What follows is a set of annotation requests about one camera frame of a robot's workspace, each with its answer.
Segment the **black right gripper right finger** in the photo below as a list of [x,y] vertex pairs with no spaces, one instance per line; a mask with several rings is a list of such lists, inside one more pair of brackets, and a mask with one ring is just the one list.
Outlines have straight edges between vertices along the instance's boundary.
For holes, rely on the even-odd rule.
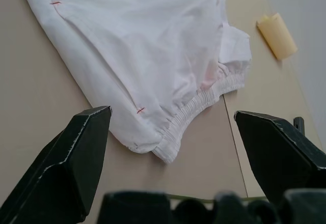
[[241,110],[234,120],[252,172],[270,202],[279,202],[289,189],[326,189],[326,154],[288,121]]

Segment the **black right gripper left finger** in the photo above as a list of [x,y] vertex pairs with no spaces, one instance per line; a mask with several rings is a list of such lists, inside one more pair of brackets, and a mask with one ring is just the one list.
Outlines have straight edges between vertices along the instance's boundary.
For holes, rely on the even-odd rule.
[[38,154],[0,207],[0,224],[78,224],[100,180],[112,110],[87,109]]

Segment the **white shirt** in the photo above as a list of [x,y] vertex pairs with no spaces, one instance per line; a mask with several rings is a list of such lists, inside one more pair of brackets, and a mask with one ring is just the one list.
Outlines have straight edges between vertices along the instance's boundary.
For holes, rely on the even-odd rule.
[[175,160],[191,121],[242,88],[250,37],[226,0],[27,0],[93,107],[136,153]]

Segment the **pale yellow block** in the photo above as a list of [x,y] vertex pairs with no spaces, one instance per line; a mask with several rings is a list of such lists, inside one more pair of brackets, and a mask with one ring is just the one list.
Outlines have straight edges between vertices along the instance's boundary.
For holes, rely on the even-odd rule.
[[298,47],[279,13],[263,15],[256,25],[277,60],[281,61],[297,52]]

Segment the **black bracket post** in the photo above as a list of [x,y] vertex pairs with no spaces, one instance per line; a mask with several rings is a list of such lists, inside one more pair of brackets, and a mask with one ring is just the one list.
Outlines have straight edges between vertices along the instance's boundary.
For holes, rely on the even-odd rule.
[[293,126],[300,131],[302,135],[305,135],[305,121],[302,117],[295,117],[293,119]]

